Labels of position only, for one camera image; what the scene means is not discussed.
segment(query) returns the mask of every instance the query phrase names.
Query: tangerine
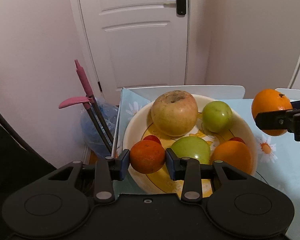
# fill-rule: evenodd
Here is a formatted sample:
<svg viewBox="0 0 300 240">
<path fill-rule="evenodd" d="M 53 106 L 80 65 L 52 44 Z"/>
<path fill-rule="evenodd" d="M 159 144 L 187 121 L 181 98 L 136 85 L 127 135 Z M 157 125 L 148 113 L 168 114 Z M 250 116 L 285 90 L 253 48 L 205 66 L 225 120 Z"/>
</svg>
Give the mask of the tangerine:
<svg viewBox="0 0 300 240">
<path fill-rule="evenodd" d="M 259 92 L 252 101 L 251 113 L 253 119 L 261 112 L 270 112 L 278 110 L 292 109 L 289 98 L 284 94 L 273 90 L 265 89 Z M 271 136 L 279 136 L 287 132 L 287 130 L 262 130 Z"/>
<path fill-rule="evenodd" d="M 164 148 L 155 141 L 139 141 L 130 150 L 130 164 L 132 168 L 142 174 L 150 174 L 160 170 L 165 159 Z"/>
<path fill-rule="evenodd" d="M 249 148 L 242 142 L 226 141 L 218 145 L 210 157 L 210 162 L 222 160 L 237 169 L 252 173 L 253 160 Z"/>
</svg>

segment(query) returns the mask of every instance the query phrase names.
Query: white bowl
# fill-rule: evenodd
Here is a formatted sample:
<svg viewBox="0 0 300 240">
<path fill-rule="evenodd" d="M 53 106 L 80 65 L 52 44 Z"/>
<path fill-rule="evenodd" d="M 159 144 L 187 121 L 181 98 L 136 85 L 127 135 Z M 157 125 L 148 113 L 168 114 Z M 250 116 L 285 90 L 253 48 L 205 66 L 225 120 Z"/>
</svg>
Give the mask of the white bowl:
<svg viewBox="0 0 300 240">
<path fill-rule="evenodd" d="M 202 109 L 206 104 L 214 101 L 214 99 L 205 96 L 199 96 L 199 95 L 193 95 L 193 96 L 197 102 L 199 112 L 202 111 Z M 135 116 L 129 122 L 123 138 L 123 149 L 130 150 L 135 143 L 140 141 L 144 136 L 148 134 L 155 134 L 158 136 L 158 134 L 156 134 L 156 132 L 153 130 L 154 129 L 153 127 L 155 126 L 153 125 L 153 121 L 151 118 L 152 104 L 153 102 L 144 106 L 139 112 L 135 114 Z M 222 136 L 204 130 L 201 127 L 201 123 L 202 123 L 201 120 L 198 120 L 195 127 L 185 136 L 189 136 L 189 134 L 191 134 L 190 136 L 198 136 L 198 137 L 202 137 L 206 141 L 208 140 L 211 143 L 210 145 L 211 152 L 223 139 L 228 140 L 233 136 L 242 138 L 245 141 L 246 145 L 248 146 L 250 150 L 250 154 L 253 159 L 253 168 L 251 173 L 251 175 L 253 175 L 256 171 L 257 160 L 258 160 L 255 138 L 253 136 L 253 133 L 251 132 L 250 127 L 245 122 L 245 120 L 243 120 L 236 111 L 232 110 L 232 113 L 233 113 L 233 125 L 230 128 L 230 130 L 222 133 Z M 162 134 L 159 137 L 162 146 L 164 148 L 169 147 L 175 140 L 178 139 L 178 138 L 171 138 L 169 136 L 162 135 Z M 134 179 L 134 181 L 138 184 L 138 186 L 141 187 L 148 194 L 177 193 L 179 196 L 181 195 L 183 181 L 170 180 L 165 166 L 159 171 L 152 174 L 141 174 L 135 171 L 130 166 L 129 173 Z M 204 197 L 207 197 L 211 194 L 210 181 L 207 179 L 202 180 L 202 193 Z"/>
</svg>

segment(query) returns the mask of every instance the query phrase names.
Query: black fabric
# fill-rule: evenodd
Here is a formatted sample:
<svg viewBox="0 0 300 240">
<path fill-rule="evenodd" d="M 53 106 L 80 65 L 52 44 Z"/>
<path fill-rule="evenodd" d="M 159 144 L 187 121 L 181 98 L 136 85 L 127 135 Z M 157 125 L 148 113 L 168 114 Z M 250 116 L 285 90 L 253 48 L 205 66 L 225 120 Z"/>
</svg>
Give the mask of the black fabric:
<svg viewBox="0 0 300 240">
<path fill-rule="evenodd" d="M 10 234 L 1 217 L 5 198 L 54 170 L 50 163 L 20 147 L 0 125 L 0 239 Z"/>
</svg>

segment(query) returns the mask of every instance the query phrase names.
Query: white door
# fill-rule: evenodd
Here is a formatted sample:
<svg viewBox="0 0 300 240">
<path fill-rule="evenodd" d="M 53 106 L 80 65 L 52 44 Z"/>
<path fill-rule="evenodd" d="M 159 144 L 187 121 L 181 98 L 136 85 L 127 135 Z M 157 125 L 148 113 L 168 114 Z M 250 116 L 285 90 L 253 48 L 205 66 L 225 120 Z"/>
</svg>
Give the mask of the white door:
<svg viewBox="0 0 300 240">
<path fill-rule="evenodd" d="M 122 87 L 184 85 L 188 12 L 175 0 L 80 0 L 84 26 L 106 101 Z"/>
</svg>

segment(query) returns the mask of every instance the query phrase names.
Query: apple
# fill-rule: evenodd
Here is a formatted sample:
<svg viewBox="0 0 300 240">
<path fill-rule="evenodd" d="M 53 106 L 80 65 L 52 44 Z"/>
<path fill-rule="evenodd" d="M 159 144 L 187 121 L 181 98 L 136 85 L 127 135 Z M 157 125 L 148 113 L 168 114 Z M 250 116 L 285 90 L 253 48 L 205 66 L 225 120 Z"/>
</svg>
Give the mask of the apple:
<svg viewBox="0 0 300 240">
<path fill-rule="evenodd" d="M 148 135 L 146 137 L 143 138 L 144 140 L 149 140 L 149 141 L 154 141 L 154 142 L 157 142 L 161 145 L 161 142 L 159 140 L 159 138 L 155 135 Z"/>
<path fill-rule="evenodd" d="M 242 142 L 242 143 L 246 144 L 244 142 L 244 140 L 242 140 L 240 137 L 232 137 L 231 139 L 229 139 L 229 141 L 238 141 L 238 142 Z"/>
<path fill-rule="evenodd" d="M 200 137 L 186 136 L 174 142 L 170 147 L 177 157 L 197 159 L 201 164 L 209 164 L 210 146 Z"/>
<path fill-rule="evenodd" d="M 151 117 L 156 128 L 169 136 L 182 136 L 197 122 L 198 106 L 186 91 L 175 90 L 159 96 L 151 107 Z"/>
<path fill-rule="evenodd" d="M 212 101 L 202 110 L 202 124 L 211 132 L 229 129 L 232 123 L 232 110 L 222 101 Z"/>
</svg>

